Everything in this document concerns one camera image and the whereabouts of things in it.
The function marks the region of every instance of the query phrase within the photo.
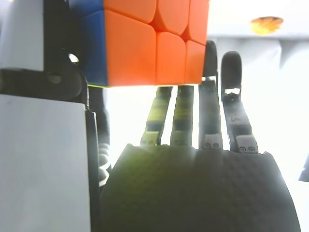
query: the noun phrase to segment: orange tile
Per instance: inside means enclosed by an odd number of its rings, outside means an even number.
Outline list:
[[[151,25],[156,31],[169,31],[181,35],[188,25],[189,5],[189,0],[157,0]]]
[[[169,32],[158,32],[156,39],[156,84],[183,84],[186,53],[184,41]]]
[[[155,15],[156,0],[104,0],[104,8],[121,15],[150,23]]]
[[[186,43],[185,83],[199,84],[202,80],[205,46],[188,40]]]
[[[105,10],[105,35],[109,85],[154,85],[154,29],[147,24]]]
[[[189,23],[182,38],[206,44],[209,0],[190,0]]]

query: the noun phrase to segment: rubik's cube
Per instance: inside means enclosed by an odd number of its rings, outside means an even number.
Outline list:
[[[70,0],[90,85],[201,82],[209,0]]]

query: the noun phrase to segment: gray panel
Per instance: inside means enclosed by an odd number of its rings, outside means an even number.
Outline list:
[[[0,36],[0,69],[43,71],[43,0],[14,0]]]
[[[0,95],[0,231],[89,232],[84,105]]]

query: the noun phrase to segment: orange cube face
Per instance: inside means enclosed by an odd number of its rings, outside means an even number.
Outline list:
[[[156,0],[104,0],[104,8],[143,23],[150,23],[155,15]]]
[[[190,0],[189,23],[183,33],[185,41],[206,44],[209,0]]]
[[[205,46],[188,40],[186,48],[185,83],[198,84],[203,75]]]
[[[177,35],[158,32],[156,37],[156,83],[184,83],[186,46]]]
[[[105,34],[109,85],[155,85],[154,29],[105,10]]]
[[[151,25],[156,31],[181,35],[188,25],[189,0],[157,0],[155,17]]]

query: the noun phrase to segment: orange object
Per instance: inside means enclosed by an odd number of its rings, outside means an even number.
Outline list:
[[[205,46],[188,40],[186,42],[185,83],[200,84],[202,81]]]
[[[169,32],[156,36],[156,84],[184,83],[186,46],[182,38]]]
[[[110,86],[155,84],[154,29],[105,10],[107,75]]]
[[[104,9],[150,23],[155,15],[156,0],[104,0]]]
[[[251,29],[259,35],[274,33],[280,28],[283,19],[278,17],[261,17],[251,21]]]
[[[188,25],[189,5],[189,0],[157,0],[151,25],[156,31],[181,35]]]
[[[190,0],[189,23],[183,39],[206,44],[209,0]]]

